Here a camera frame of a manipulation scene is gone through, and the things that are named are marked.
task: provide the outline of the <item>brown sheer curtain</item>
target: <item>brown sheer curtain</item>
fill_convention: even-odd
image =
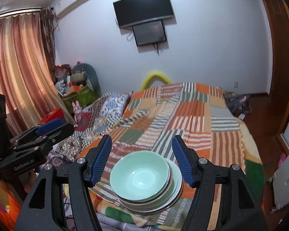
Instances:
[[[0,93],[6,96],[7,122],[14,135],[59,107],[74,122],[48,70],[40,13],[0,19]]]
[[[41,32],[42,42],[45,50],[47,66],[53,82],[56,81],[56,53],[55,53],[55,34],[54,22],[55,16],[51,12],[50,6],[44,6],[41,9]]]

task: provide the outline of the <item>flat screen tv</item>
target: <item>flat screen tv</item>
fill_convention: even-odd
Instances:
[[[113,7],[119,28],[174,17],[170,0],[120,0]]]
[[[133,26],[137,46],[166,41],[164,24],[161,20]]]

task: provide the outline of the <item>red box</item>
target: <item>red box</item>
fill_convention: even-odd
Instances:
[[[46,115],[41,121],[40,123],[47,123],[50,122],[56,118],[62,119],[64,118],[64,113],[62,111],[61,108],[57,108],[53,111],[51,111],[48,115]]]

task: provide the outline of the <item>striped blanket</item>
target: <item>striped blanket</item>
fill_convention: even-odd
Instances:
[[[221,88],[180,83],[134,93],[123,119],[105,132],[112,137],[113,148],[101,181],[90,189],[95,210],[137,226],[152,225],[163,230],[180,230],[195,192],[186,183],[181,198],[174,206],[150,216],[135,215],[126,210],[109,183],[115,163],[131,152],[151,150],[175,161],[171,148],[175,135],[181,135],[186,145],[195,149],[199,157],[205,157],[216,165],[228,167],[232,163],[239,164],[253,181],[252,186],[259,197],[264,174],[256,145],[245,127],[228,110]],[[243,138],[241,128],[244,128],[247,137]],[[100,139],[97,138],[85,148],[79,157],[96,147]],[[209,230],[216,225],[220,195],[221,186],[216,185]]]

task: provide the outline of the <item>black monitor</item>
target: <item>black monitor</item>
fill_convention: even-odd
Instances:
[[[161,20],[133,26],[137,46],[166,41],[164,24]]]
[[[174,17],[170,0],[120,0],[113,7],[120,28]]]

